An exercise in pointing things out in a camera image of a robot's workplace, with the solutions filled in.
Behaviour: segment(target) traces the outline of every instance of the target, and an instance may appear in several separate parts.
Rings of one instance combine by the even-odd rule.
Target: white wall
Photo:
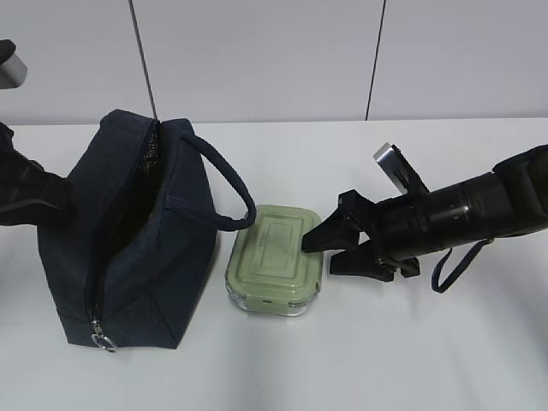
[[[134,0],[161,118],[361,120],[383,0]],[[387,0],[370,119],[548,115],[548,2]],[[3,0],[0,121],[151,115],[126,0]]]
[[[158,113],[363,120],[382,0],[135,0]]]
[[[387,0],[370,119],[548,116],[546,0]]]
[[[12,39],[27,81],[0,90],[0,122],[96,123],[120,107],[151,114],[123,0],[2,0],[0,39]]]

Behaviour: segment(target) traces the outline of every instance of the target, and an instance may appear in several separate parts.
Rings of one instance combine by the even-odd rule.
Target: plastic lid
[[[255,225],[238,233],[227,290],[248,311],[299,315],[319,292],[323,254],[303,253],[301,239],[321,222],[302,208],[259,205]]]

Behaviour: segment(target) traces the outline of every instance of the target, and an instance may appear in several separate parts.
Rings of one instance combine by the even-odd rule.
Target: zipper pull
[[[95,331],[92,334],[92,340],[95,345],[105,351],[108,351],[109,353],[115,353],[118,347],[116,346],[116,344],[114,344],[114,341],[112,341],[103,333],[101,323],[97,319],[94,319],[92,321],[92,326],[93,330]]]

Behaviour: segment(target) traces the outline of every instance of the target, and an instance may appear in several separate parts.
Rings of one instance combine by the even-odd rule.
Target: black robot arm
[[[497,164],[493,172],[429,192],[396,146],[384,145],[375,159],[402,195],[379,203],[355,190],[339,195],[338,207],[302,239],[302,251],[345,250],[331,259],[330,273],[392,281],[420,273],[417,256],[478,243],[438,284],[449,254],[432,276],[444,292],[480,249],[497,237],[525,235],[548,227],[548,146]],[[359,244],[360,232],[369,240]]]

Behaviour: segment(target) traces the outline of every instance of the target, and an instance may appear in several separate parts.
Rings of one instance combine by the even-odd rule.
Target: zipper
[[[137,159],[132,164],[131,170],[128,172],[128,178],[120,186],[109,208],[104,212],[98,220],[97,227],[92,235],[92,250],[91,264],[87,273],[86,287],[84,294],[84,304],[86,306],[86,316],[92,325],[93,333],[91,334],[92,341],[101,349],[115,353],[117,350],[116,343],[108,338],[101,327],[104,310],[104,284],[108,266],[112,255],[110,255],[111,243],[117,225],[123,216],[128,204],[128,195],[131,193],[130,187],[134,184],[137,178],[137,170],[140,167],[143,157],[150,144],[152,135],[156,132],[149,133],[143,139],[142,146],[139,149]]]

